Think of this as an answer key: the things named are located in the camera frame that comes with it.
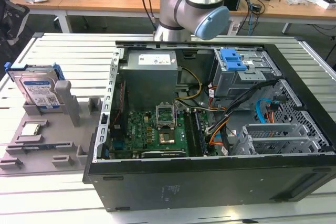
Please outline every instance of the blue cable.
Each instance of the blue cable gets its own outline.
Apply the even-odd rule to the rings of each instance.
[[[250,16],[247,35],[250,35],[250,30],[251,30],[251,26],[252,26],[252,21],[251,21],[252,18],[253,18],[253,13],[251,13],[251,16]]]
[[[256,104],[256,111],[257,111],[257,115],[258,115],[258,117],[259,117],[259,120],[261,121],[261,123],[266,123],[266,122],[265,122],[265,119],[264,119],[264,116],[262,115],[261,110],[260,110],[260,103],[261,103],[262,101],[268,102],[269,104],[271,104],[271,101],[268,100],[268,99],[264,99],[264,98],[262,98],[262,99],[258,100],[258,101],[257,101],[257,104]]]

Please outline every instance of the metal slatted platform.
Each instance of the metal slatted platform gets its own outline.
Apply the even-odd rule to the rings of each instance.
[[[44,34],[33,38],[16,62],[61,65],[79,101],[103,97],[115,40],[151,40],[149,35]],[[291,37],[225,37],[225,42],[276,44],[324,108],[336,120],[335,73],[305,43]],[[5,76],[0,81],[0,157],[23,114],[24,99]],[[213,208],[107,213],[82,174],[0,177],[0,223],[335,223],[336,180],[300,202]]]

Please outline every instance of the motherboard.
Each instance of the motherboard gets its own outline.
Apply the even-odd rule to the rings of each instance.
[[[130,111],[126,136],[112,141],[110,153],[115,159],[203,156],[208,125],[205,111],[173,111],[173,117],[169,110]]]

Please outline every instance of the blue hard drive label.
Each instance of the blue hard drive label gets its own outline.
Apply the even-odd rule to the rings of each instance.
[[[42,109],[58,108],[60,103],[56,94],[51,92],[49,81],[24,81],[25,89],[36,106]]]

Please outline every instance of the orange wire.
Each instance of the orange wire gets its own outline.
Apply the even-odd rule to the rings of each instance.
[[[274,122],[274,114],[273,114],[273,111],[271,112],[271,117],[272,117],[272,123],[275,123],[275,122]]]
[[[268,121],[269,123],[272,123],[272,122],[270,121],[269,117],[268,117],[268,112],[266,112],[266,117],[267,117],[267,121]]]
[[[217,134],[217,132],[227,123],[227,121],[229,121],[229,118],[227,120],[225,120],[214,132],[214,134],[212,134],[211,139],[209,141],[209,145],[223,145],[222,143],[213,143],[213,140]]]
[[[217,110],[218,108],[213,107],[213,106],[211,105],[211,103],[212,103],[213,100],[214,100],[213,97],[211,97],[211,98],[209,99],[209,103],[208,103],[208,105],[209,105],[209,109]]]

